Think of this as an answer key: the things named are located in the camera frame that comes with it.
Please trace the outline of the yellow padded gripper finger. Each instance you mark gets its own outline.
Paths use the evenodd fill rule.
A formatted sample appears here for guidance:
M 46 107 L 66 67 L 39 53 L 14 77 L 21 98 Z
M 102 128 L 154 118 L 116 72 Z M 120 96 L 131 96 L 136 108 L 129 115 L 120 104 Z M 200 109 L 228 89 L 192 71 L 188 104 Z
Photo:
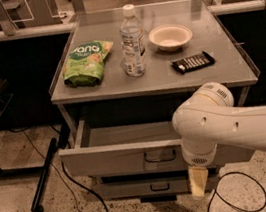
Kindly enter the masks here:
M 194 197 L 204 197 L 208 179 L 208 169 L 205 167 L 189 166 L 188 177 L 191 193 Z

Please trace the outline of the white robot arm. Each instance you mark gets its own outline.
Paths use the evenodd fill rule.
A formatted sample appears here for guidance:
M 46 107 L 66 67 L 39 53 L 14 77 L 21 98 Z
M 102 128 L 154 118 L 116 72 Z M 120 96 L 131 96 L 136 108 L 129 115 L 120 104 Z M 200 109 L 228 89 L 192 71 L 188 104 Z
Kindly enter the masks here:
M 182 138 L 183 158 L 189 165 L 190 189 L 203 197 L 206 169 L 219 144 L 266 152 L 266 105 L 237 107 L 230 90 L 207 82 L 175 110 L 174 130 Z

